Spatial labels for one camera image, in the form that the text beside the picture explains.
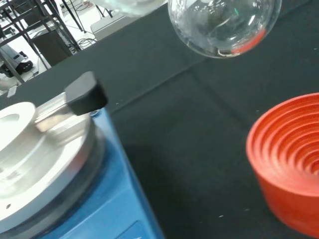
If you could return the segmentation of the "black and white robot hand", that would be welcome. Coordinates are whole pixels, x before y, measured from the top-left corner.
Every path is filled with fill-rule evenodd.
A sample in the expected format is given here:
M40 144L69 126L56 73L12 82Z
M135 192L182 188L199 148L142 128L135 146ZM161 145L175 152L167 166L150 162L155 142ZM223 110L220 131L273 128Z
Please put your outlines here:
M91 2L129 17L148 15L167 3L166 0L91 0Z

